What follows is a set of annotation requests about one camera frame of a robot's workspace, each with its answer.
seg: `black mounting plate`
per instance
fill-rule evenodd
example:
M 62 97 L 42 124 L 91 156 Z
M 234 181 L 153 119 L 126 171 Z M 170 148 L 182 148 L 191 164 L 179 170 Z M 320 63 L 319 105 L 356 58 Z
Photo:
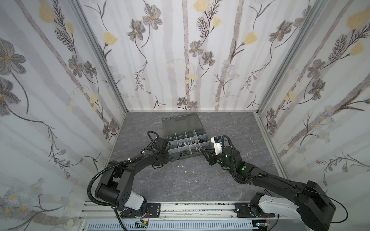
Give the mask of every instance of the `black mounting plate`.
M 148 203 L 148 210 L 149 210 L 149 219 L 159 218 L 159 214 L 161 212 L 161 204 L 160 203 Z M 131 209 L 122 211 L 120 213 L 120 217 L 122 219 L 137 218 L 135 214 L 132 213 Z
M 254 217 L 252 214 L 250 214 L 249 209 L 249 202 L 237 202 L 235 203 L 235 213 L 238 216 L 238 218 L 248 218 L 248 217 Z M 269 213 L 269 217 L 275 217 L 274 213 Z

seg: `gray marble tabletop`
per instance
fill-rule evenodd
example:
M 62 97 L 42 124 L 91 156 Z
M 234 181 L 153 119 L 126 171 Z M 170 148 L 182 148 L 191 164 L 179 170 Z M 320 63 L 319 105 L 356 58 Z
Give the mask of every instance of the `gray marble tabletop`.
M 186 112 L 129 112 L 124 120 L 111 160 L 137 155 L 149 142 L 147 131 L 164 137 L 162 118 Z M 253 113 L 198 112 L 208 137 L 228 135 L 242 159 L 272 174 L 278 174 Z M 163 168 L 148 166 L 134 180 L 132 190 L 148 201 L 250 200 L 258 186 L 241 185 L 218 164 L 210 166 L 203 156 L 169 162 Z

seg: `floral wallpaper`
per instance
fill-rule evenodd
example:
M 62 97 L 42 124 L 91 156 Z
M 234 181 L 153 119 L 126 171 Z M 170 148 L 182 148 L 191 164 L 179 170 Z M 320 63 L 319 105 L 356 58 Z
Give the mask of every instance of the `floral wallpaper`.
M 2 1 L 0 20 L 1 228 L 77 230 L 124 114 L 67 1 Z
M 330 230 L 368 230 L 370 4 L 327 3 L 259 112 L 292 180 L 312 180 L 349 212 Z M 336 204 L 333 221 L 346 217 Z
M 79 2 L 128 109 L 180 111 L 258 109 L 314 4 Z

